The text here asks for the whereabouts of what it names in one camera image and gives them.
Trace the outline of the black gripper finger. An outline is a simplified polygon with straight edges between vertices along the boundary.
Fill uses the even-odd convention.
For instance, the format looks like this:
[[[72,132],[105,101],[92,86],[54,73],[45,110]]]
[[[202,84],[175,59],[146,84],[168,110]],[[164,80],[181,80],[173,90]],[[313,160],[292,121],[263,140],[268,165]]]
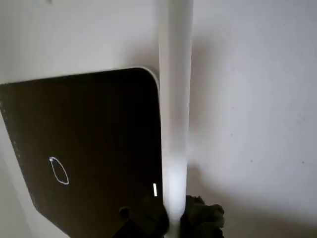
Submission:
[[[186,196],[185,212],[180,223],[181,238],[222,238],[224,224],[222,206],[207,205],[200,196]]]
[[[121,198],[117,202],[122,226],[114,238],[162,238],[169,230],[169,217],[163,195],[145,195],[138,200]]]

